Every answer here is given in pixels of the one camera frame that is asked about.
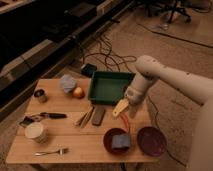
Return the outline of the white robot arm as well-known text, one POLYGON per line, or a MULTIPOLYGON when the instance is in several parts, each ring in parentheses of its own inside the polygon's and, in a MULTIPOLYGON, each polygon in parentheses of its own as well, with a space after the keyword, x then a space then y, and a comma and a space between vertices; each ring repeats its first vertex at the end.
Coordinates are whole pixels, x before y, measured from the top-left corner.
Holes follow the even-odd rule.
POLYGON ((213 171, 213 79, 171 68, 148 55, 140 56, 135 68, 136 75, 113 115, 117 117, 126 107, 143 102, 157 80, 167 83, 201 106, 186 171, 213 171))

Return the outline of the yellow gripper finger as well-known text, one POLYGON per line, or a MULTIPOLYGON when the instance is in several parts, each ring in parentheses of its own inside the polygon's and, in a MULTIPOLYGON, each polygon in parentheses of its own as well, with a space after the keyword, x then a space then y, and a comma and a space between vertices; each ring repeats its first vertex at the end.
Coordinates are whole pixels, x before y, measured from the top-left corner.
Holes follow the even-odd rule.
POLYGON ((129 102, 127 99, 121 99, 117 105, 115 106, 113 112, 112 112, 112 115, 114 117, 118 117, 120 115, 120 113, 125 110, 129 105, 129 102))

